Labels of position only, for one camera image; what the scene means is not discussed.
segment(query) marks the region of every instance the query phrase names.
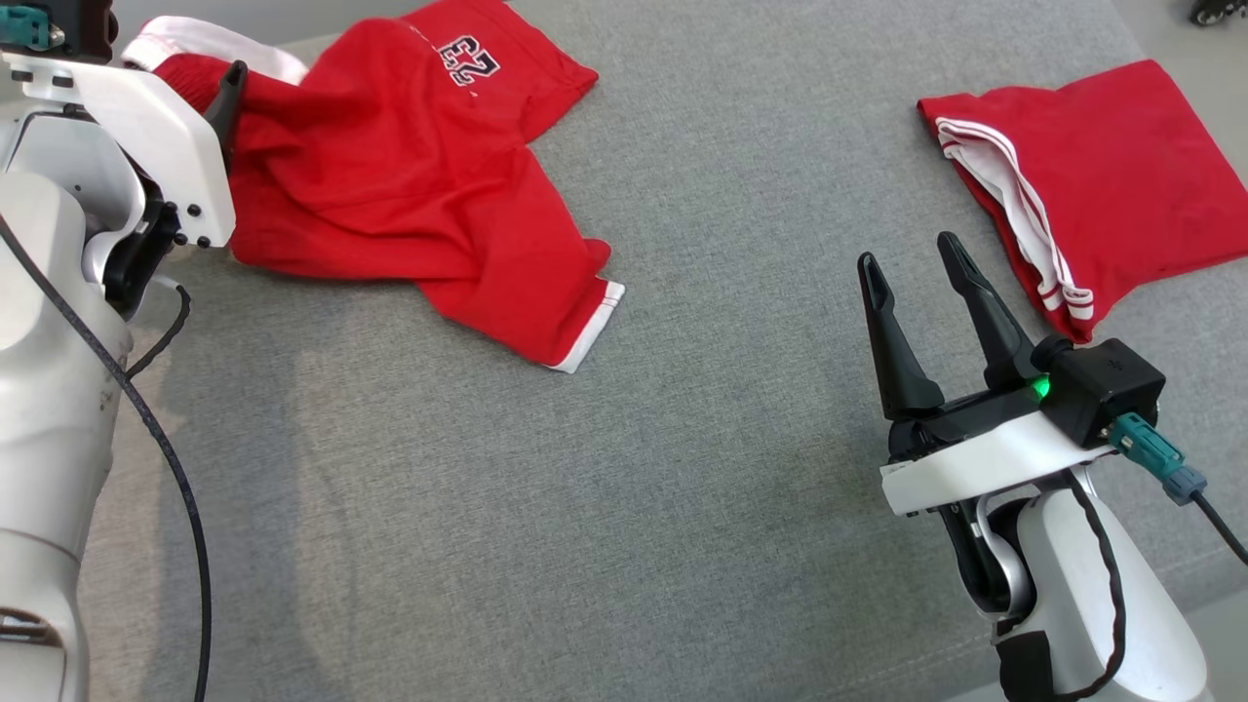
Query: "white stripe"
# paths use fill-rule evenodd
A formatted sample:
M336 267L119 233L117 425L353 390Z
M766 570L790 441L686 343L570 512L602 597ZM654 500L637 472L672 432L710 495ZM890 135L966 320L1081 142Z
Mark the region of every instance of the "white stripe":
M1052 290L1056 279L1062 285L1066 300L1090 302L1093 294L1075 284L1070 264L1052 236L1045 202L1023 176L1013 142L996 129L980 122L937 117L936 127L946 157L961 164L1006 209L1006 219L1018 241L1020 252L1041 275L1041 296ZM962 136L972 139L962 140ZM1008 166L1008 172L1002 166ZM1047 259L1047 265L1041 265L1043 259ZM1060 302L1046 299L1045 306L1056 309L1051 305L1060 306Z
M580 336L577 337L577 342L572 345L572 350L557 366L547 366L550 370L562 371L565 373L574 373L577 368L580 367L580 362L585 360L589 353L589 349L598 340L598 335L603 332L607 327L607 320L612 319L612 312L615 311L615 306L619 305L620 297L624 297L624 286L618 282L607 284L607 294L603 296L603 302L594 311L594 316L589 317L589 324L585 329L580 330Z
M1067 306L1066 311L1067 311L1067 314L1071 315L1072 320L1091 320L1092 319L1092 305L1088 305L1087 307Z

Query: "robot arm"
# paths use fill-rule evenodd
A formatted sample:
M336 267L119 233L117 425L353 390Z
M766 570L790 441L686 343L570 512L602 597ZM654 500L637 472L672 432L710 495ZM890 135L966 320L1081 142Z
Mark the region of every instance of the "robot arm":
M233 231L226 164L246 66L210 122L158 77L99 64L109 5L17 7L35 31L2 45L27 100L0 122L0 215L120 368L126 320L170 247ZM5 698L81 701L77 577L125 388L9 247L0 299L0 681Z
M889 505L941 516L962 582L992 623L1011 702L1212 700L1196 636L1087 477L1119 446L1108 441L1116 417L1156 422L1164 376L1117 340L1073 351L1051 339L1037 353L957 237L943 232L937 247L971 312L987 390L945 401L864 254L871 350L894 422L881 468ZM1025 485L1040 495L990 510Z

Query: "cable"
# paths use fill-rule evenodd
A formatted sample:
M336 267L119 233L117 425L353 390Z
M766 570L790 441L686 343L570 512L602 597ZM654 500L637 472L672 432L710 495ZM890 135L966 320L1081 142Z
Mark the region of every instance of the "cable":
M1113 543L1109 542L1109 535L1106 533L1104 525L1101 523L1101 515L1097 513L1096 506L1092 505L1092 500L1083 490L1083 483L1070 471L1066 471L1066 480L1071 486L1071 492L1075 493L1075 501L1080 503L1080 507L1083 507L1088 526L1101 546L1101 560L1104 561L1104 568L1109 571L1109 600L1113 601L1113 653L1106 661L1104 673L1092 681L1092 685L1083 690L1057 695L1053 697L1053 702L1087 700L1101 692L1104 686L1109 685L1113 676L1118 675L1122 661L1127 657L1127 601L1122 593L1122 573L1118 572L1118 560L1113 556Z
M127 378L135 380L136 375L144 372L147 368L147 366L150 366L151 362L156 360L156 356L160 356L161 352L165 351L165 349L170 345L170 342L173 341L173 337L177 336L180 331L182 331L182 327L186 326L186 317L191 316L191 294L187 292L185 287L177 284L175 284L173 290L176 290L177 295L182 299L182 309L177 312L177 319L173 320L173 324L168 327L168 331L165 332L165 336L161 336L160 341L157 341L151 349L149 349L147 352L144 353L142 358L139 358L137 361L135 361L134 365L130 366L130 370L126 371Z
M165 460L168 462L168 467L173 471L173 481L177 482L177 488L182 493L182 502L186 503L186 516L191 521L191 536L195 538L195 557L200 568L200 668L198 675L195 681L195 702L203 702L203 693L207 690L208 683L208 652L212 643L212 583L208 580L208 548L203 540L203 525L200 522L200 510L195 505L195 495L191 492L191 483L186 480L186 472L182 470L182 462L178 461L177 453L173 451L173 445L170 443L168 436L165 430L161 428L160 422L156 421L156 416L152 415L151 407L144 401L144 397L139 395L139 390L135 388L130 378L126 377L126 371L121 367L121 363L109 353L109 350L104 347L104 344L95 336L95 334L86 326L74 307L61 297L61 294L56 291L47 276L44 275L39 266L30 259L26 254L26 249L22 247L21 242L17 241L17 236L9 227L9 222L5 221L4 216L0 215L0 239L4 239L5 244L9 245L9 250L25 269L26 274L35 281L35 285L44 291L44 295L52 302L52 305L60 311L65 317L65 321L74 327L74 331L82 337L82 341L91 347L91 351L100 358L104 367L109 370L117 385L130 398L130 402L135 406L135 411L139 412L139 417L142 420L147 431L151 432L152 438L156 440L156 445L160 446L161 453L165 455Z
M1209 501L1204 497L1204 493L1199 491L1193 492L1192 502L1196 502L1196 506L1199 507L1202 512L1204 512L1204 516L1209 517L1209 523L1213 525L1213 528L1218 530L1218 533L1222 535L1223 541L1227 542L1227 546L1231 547L1231 551L1234 552L1234 555L1241 561L1243 561L1246 566L1248 566L1248 550L1244 548L1243 543L1239 543L1239 540L1236 538L1234 532L1231 531L1231 527L1227 526L1227 522L1222 521L1222 515L1219 515L1218 511L1213 508L1213 505L1209 505Z

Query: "gray fabric surface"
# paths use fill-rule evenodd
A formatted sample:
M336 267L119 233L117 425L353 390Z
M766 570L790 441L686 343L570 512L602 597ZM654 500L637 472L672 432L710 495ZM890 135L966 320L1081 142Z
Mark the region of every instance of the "gray fabric surface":
M1108 2L522 0L602 82L535 150L628 285L575 376L407 285L193 252L140 386L200 497L213 700L927 701L991 680L938 520L887 510L854 262L872 250L948 395L981 358L935 235L1040 337L924 95L1056 86L1137 59ZM1166 371L1164 427L1248 531L1248 265L1159 282L1099 327ZM139 346L171 319L155 295ZM191 540L124 410L82 573L94 700L190 695ZM1177 601L1246 585L1193 510L1097 483Z

